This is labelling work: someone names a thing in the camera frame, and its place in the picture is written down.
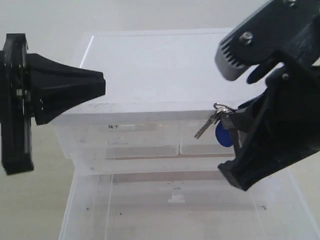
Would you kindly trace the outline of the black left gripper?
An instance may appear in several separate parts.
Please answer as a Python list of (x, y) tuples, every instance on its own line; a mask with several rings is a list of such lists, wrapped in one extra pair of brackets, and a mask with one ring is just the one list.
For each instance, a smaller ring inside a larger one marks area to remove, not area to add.
[(7, 175), (34, 170), (30, 110), (31, 84), (37, 125), (45, 125), (82, 103), (105, 95), (102, 72), (64, 65), (28, 53), (24, 33), (8, 33), (0, 51), (1, 164)]

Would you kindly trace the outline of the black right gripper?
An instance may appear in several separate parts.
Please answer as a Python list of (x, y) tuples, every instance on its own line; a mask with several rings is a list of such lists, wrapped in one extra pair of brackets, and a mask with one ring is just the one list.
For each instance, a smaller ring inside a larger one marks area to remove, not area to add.
[(215, 63), (228, 81), (283, 51), (310, 68), (320, 56), (318, 0), (269, 0), (218, 44)]

